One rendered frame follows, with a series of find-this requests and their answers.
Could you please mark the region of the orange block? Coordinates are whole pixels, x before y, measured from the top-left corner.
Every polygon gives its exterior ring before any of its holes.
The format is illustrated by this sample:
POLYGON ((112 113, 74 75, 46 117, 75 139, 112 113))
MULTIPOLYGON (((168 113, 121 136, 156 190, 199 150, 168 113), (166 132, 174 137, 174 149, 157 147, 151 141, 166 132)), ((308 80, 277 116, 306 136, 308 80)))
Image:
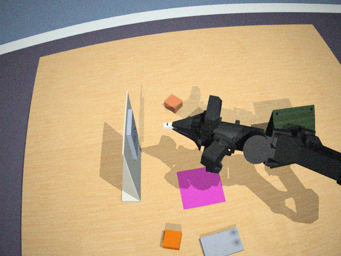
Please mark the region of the orange block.
POLYGON ((176 113, 183 106, 183 101, 171 94, 164 101, 164 106, 173 113, 176 113))
POLYGON ((171 250, 179 250, 181 243, 182 232, 167 230, 163 240, 163 248, 171 250))

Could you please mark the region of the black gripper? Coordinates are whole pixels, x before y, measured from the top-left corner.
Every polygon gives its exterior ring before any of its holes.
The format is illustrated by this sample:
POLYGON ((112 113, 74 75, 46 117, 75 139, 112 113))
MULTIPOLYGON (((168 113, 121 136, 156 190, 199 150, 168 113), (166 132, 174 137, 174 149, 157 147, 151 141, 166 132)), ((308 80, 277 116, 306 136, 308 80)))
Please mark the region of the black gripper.
POLYGON ((233 154, 235 150, 240 150, 244 125, 240 124, 240 120, 235 120, 235 123, 221 121, 221 106, 222 99, 219 96, 210 95, 207 110, 198 115, 174 121, 172 127, 177 129, 172 130, 194 141, 199 151, 201 146, 204 147, 204 151, 214 140, 218 140, 214 138, 214 134, 219 132, 235 143, 234 147, 229 147, 233 154))

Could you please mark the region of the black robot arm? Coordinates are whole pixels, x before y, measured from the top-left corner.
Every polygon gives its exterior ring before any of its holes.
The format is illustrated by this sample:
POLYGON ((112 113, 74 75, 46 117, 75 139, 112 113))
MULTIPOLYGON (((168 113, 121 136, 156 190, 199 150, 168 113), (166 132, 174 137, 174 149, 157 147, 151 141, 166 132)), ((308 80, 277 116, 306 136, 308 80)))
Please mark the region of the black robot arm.
MULTIPOLYGON (((271 129, 270 136, 264 129, 245 126, 240 151, 249 163, 263 163, 267 167, 296 163, 341 185, 341 153, 323 146, 313 130, 300 125, 288 129, 271 129)), ((219 173, 224 156, 231 156, 228 149, 235 143, 227 136, 215 132, 212 144, 202 153, 200 163, 207 172, 219 173)))

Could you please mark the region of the magenta square marking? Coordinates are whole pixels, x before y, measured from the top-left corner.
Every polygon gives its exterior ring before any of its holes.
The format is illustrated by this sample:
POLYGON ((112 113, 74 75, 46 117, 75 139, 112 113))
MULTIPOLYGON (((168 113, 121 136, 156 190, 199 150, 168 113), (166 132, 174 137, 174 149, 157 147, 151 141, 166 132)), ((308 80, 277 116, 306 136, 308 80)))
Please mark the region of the magenta square marking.
POLYGON ((219 173, 206 168, 177 172, 184 209, 225 202, 219 173))

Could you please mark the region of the tan cube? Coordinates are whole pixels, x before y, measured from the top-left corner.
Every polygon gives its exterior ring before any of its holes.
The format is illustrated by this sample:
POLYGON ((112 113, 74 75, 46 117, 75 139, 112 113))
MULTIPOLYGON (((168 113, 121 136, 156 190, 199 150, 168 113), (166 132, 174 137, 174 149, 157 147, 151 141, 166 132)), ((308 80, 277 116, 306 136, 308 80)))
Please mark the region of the tan cube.
POLYGON ((204 112, 204 110, 201 109, 200 107, 198 107, 195 111, 193 111, 193 112, 189 115, 189 117, 194 116, 194 115, 198 115, 198 114, 203 113, 203 112, 204 112))

